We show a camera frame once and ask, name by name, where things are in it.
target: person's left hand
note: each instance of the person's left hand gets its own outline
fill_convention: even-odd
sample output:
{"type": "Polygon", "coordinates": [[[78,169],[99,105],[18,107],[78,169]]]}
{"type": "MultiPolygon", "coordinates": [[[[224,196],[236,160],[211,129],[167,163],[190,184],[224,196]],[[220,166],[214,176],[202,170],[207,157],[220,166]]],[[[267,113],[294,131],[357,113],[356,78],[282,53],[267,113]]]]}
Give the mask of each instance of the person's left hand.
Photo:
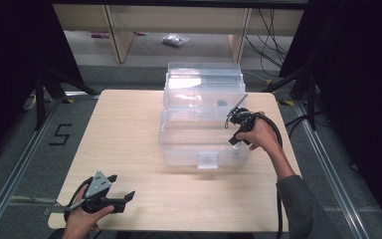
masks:
{"type": "MultiPolygon", "coordinates": [[[[87,185],[84,185],[77,195],[75,203],[83,198],[86,189],[87,185]]],[[[87,213],[81,207],[78,207],[76,210],[72,211],[68,217],[63,238],[83,239],[92,229],[95,232],[99,232],[100,228],[98,227],[97,222],[113,210],[113,206],[107,206],[98,212],[87,213]]]]}

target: clear plastic bin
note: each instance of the clear plastic bin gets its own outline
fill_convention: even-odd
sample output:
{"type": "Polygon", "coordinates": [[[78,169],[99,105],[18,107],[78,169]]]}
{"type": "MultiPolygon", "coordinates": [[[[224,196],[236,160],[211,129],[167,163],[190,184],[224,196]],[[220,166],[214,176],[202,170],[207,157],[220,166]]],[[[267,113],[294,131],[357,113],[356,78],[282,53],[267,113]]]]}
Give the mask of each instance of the clear plastic bin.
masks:
{"type": "Polygon", "coordinates": [[[228,112],[245,95],[238,64],[171,63],[166,74],[159,146],[169,165],[244,165],[248,147],[229,139],[239,129],[228,112]]]}
{"type": "Polygon", "coordinates": [[[244,95],[238,64],[171,63],[163,104],[172,119],[225,120],[244,95]]]}

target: sleeve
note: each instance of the sleeve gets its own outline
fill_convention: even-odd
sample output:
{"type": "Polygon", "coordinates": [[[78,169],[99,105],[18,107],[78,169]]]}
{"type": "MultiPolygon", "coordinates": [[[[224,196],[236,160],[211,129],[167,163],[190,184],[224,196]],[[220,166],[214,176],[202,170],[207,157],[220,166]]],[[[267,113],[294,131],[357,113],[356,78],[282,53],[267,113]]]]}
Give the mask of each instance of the sleeve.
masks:
{"type": "Polygon", "coordinates": [[[289,238],[341,238],[337,228],[298,175],[277,183],[286,210],[289,238]]]}

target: plastic bag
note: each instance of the plastic bag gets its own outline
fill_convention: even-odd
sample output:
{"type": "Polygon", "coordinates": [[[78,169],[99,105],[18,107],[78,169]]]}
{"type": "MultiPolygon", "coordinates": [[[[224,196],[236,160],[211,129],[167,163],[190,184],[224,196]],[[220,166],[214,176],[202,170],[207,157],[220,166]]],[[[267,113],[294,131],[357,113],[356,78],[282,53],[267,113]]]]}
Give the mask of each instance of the plastic bag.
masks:
{"type": "Polygon", "coordinates": [[[189,40],[190,38],[185,36],[181,36],[178,34],[168,34],[163,37],[162,42],[170,46],[179,47],[187,43],[189,40]]]}

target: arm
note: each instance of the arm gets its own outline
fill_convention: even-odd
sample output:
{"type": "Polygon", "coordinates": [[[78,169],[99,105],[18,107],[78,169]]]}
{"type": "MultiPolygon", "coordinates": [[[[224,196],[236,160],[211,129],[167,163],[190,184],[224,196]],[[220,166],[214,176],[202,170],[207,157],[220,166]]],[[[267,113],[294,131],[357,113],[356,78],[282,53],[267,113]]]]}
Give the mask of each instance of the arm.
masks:
{"type": "MultiPolygon", "coordinates": [[[[81,200],[86,188],[87,185],[83,186],[80,190],[76,202],[81,200]]],[[[72,211],[68,217],[63,239],[83,239],[92,229],[99,232],[100,229],[97,222],[113,211],[113,209],[113,206],[108,206],[96,213],[86,213],[81,207],[78,207],[76,210],[72,211]]]]}
{"type": "Polygon", "coordinates": [[[261,147],[269,155],[278,176],[277,187],[286,209],[290,238],[340,238],[305,182],[294,173],[270,125],[256,119],[252,131],[240,132],[236,138],[248,140],[252,144],[250,150],[261,147]]]}

